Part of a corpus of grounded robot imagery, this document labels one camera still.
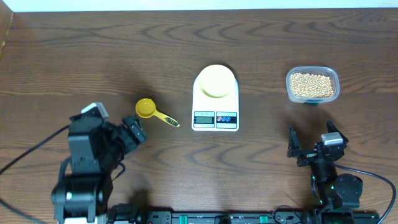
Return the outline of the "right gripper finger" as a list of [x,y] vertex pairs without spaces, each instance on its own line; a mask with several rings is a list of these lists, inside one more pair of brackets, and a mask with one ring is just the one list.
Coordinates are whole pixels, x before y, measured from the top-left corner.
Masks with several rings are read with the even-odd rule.
[[287,150],[287,157],[297,157],[301,154],[301,146],[297,138],[297,133],[292,126],[288,129],[289,145]]
[[349,143],[348,138],[341,131],[338,130],[338,128],[333,124],[332,120],[329,119],[326,122],[326,128],[328,130],[328,134],[338,133],[340,135],[343,143]]

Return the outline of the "yellow measuring scoop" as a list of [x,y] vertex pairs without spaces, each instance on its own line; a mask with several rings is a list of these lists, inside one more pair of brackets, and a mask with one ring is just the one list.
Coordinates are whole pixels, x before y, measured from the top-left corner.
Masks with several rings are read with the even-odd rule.
[[176,119],[174,119],[171,116],[168,116],[164,113],[159,112],[156,108],[154,101],[150,98],[140,99],[136,103],[135,109],[136,109],[136,113],[141,118],[151,118],[151,117],[155,116],[173,127],[177,128],[180,126],[180,123]]

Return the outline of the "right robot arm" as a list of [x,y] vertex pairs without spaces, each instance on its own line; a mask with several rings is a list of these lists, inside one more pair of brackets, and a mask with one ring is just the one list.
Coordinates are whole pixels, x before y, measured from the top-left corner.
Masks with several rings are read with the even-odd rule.
[[313,194],[325,210],[359,208],[363,181],[352,174],[338,174],[335,162],[345,154],[349,143],[332,121],[326,122],[328,132],[321,135],[312,149],[302,149],[293,127],[288,129],[287,157],[297,160],[299,167],[309,166]]

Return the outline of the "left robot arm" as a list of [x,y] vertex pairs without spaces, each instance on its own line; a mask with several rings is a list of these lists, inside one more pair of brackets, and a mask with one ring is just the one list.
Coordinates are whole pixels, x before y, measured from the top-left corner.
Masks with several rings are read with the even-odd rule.
[[113,170],[126,154],[146,141],[138,116],[126,116],[115,125],[95,115],[79,114],[70,118],[68,144],[70,158],[60,166],[51,199],[55,219],[69,218],[95,222],[107,212],[113,190]]

